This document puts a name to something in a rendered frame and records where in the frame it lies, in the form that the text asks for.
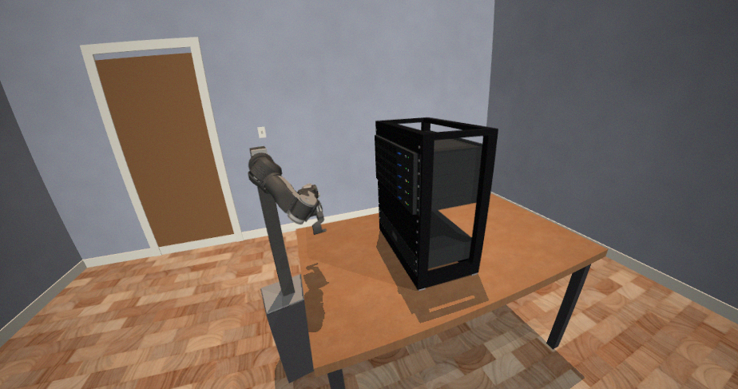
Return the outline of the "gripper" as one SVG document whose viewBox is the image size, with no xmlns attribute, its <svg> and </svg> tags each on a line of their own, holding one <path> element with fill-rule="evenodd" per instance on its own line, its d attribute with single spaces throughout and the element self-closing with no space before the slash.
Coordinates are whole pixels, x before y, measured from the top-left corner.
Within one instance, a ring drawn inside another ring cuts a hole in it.
<svg viewBox="0 0 738 389">
<path fill-rule="evenodd" d="M 312 225 L 313 234 L 316 235 L 322 232 L 326 232 L 327 229 L 322 230 L 322 227 L 321 227 L 321 223 L 324 222 L 324 216 L 323 216 L 323 208 L 322 208 L 320 201 L 317 205 L 317 208 L 315 209 L 315 212 L 312 214 L 312 216 L 316 216 L 318 220 Z"/>
</svg>

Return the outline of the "black server rack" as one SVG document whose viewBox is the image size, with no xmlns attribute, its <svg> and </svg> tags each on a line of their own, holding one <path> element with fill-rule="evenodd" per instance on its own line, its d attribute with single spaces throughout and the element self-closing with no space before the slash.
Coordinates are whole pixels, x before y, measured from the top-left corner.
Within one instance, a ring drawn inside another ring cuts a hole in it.
<svg viewBox="0 0 738 389">
<path fill-rule="evenodd" d="M 375 168 L 379 229 L 422 291 L 478 274 L 498 129 L 420 118 L 375 121 Z M 418 122 L 421 130 L 399 125 Z M 431 124 L 462 130 L 435 132 Z M 482 143 L 462 138 L 480 136 Z M 436 211 L 473 203 L 472 239 Z"/>
</svg>

